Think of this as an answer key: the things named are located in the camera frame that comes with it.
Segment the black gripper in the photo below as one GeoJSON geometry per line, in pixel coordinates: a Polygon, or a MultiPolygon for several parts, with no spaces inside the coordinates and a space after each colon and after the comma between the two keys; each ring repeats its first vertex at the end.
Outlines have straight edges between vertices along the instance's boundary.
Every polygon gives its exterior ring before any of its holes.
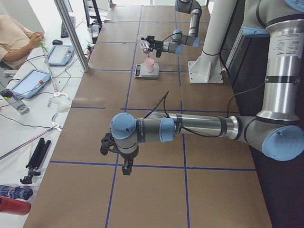
{"type": "Polygon", "coordinates": [[[162,51],[163,50],[163,41],[158,41],[154,40],[154,37],[146,37],[146,38],[141,38],[142,40],[146,40],[150,44],[150,51],[153,51],[153,49],[157,51],[162,51]]]}
{"type": "Polygon", "coordinates": [[[138,155],[139,150],[136,149],[131,153],[120,152],[120,156],[124,159],[124,164],[122,166],[123,175],[131,175],[133,160],[138,155]]]}

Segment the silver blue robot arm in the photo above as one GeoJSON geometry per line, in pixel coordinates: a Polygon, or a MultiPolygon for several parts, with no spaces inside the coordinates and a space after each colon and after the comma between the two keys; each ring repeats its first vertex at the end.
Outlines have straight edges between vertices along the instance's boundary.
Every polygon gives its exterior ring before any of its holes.
{"type": "Polygon", "coordinates": [[[159,41],[155,39],[155,36],[143,37],[138,36],[140,47],[142,52],[146,55],[150,55],[154,50],[156,51],[156,57],[159,58],[162,53],[172,53],[180,55],[182,53],[182,46],[198,47],[200,44],[200,38],[198,37],[199,22],[202,15],[202,8],[200,4],[195,0],[177,0],[175,1],[175,10],[190,15],[190,28],[187,35],[179,29],[172,32],[169,37],[170,42],[165,40],[159,41]]]}
{"type": "Polygon", "coordinates": [[[179,133],[208,138],[227,137],[249,144],[265,156],[289,161],[304,150],[304,132],[298,126],[295,100],[304,49],[304,3],[301,0],[247,0],[243,33],[269,36],[262,110],[255,116],[197,116],[151,110],[136,119],[120,113],[111,120],[100,152],[124,159],[123,174],[130,175],[139,144],[170,142],[179,133]]]}

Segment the person's hand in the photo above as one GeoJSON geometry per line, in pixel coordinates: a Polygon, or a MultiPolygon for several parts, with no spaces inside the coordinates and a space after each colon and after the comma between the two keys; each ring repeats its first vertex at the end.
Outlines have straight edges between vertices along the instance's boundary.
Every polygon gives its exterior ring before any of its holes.
{"type": "Polygon", "coordinates": [[[34,49],[40,46],[40,42],[44,39],[44,33],[37,31],[30,36],[29,46],[34,49]]]}

